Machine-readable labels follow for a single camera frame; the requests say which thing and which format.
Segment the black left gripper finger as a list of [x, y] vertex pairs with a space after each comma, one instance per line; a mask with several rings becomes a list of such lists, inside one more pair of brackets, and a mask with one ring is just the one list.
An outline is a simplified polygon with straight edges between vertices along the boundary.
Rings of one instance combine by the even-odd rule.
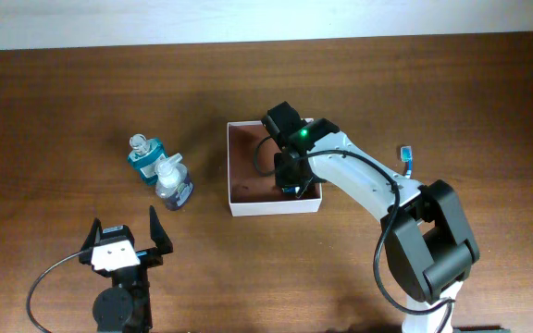
[[101, 233], [102, 233], [101, 221], [98, 218], [96, 218], [93, 221], [91, 229], [84, 243], [81, 246], [81, 250], [86, 251], [94, 247], [99, 242]]
[[155, 208], [149, 207], [150, 238], [154, 242], [160, 255], [173, 253], [173, 243], [162, 227]]

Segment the toothpaste tube white cap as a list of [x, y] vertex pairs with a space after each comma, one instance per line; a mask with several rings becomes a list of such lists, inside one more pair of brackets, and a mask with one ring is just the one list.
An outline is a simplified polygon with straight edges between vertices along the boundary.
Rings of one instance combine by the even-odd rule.
[[300, 187], [283, 187], [281, 188], [282, 192], [288, 193], [288, 194], [297, 194], [300, 190]]

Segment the blue and white toothbrush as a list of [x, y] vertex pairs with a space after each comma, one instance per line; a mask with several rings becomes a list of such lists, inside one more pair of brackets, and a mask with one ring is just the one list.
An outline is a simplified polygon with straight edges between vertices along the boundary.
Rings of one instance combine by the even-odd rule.
[[411, 178], [413, 172], [413, 150], [411, 146], [402, 146], [400, 148], [400, 156], [402, 161], [405, 163], [405, 172], [404, 176], [406, 178]]

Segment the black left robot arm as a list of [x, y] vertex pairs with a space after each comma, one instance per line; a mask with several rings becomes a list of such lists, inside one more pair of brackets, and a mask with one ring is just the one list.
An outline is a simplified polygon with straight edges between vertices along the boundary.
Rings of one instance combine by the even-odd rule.
[[149, 208], [150, 238], [153, 247], [137, 250], [126, 225], [103, 228], [95, 219], [81, 246], [79, 262], [111, 280], [93, 303], [98, 332], [148, 333], [153, 327], [148, 270], [163, 264], [173, 244], [162, 227], [156, 210]]

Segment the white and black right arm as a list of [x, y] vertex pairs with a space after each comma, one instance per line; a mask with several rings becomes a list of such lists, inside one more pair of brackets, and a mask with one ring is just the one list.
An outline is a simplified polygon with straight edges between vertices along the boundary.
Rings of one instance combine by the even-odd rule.
[[451, 332], [455, 297], [480, 258], [454, 189], [391, 170], [324, 118], [262, 122], [280, 149], [274, 175], [292, 177], [301, 188], [330, 182], [379, 222], [374, 279], [383, 297], [405, 313], [402, 330]]

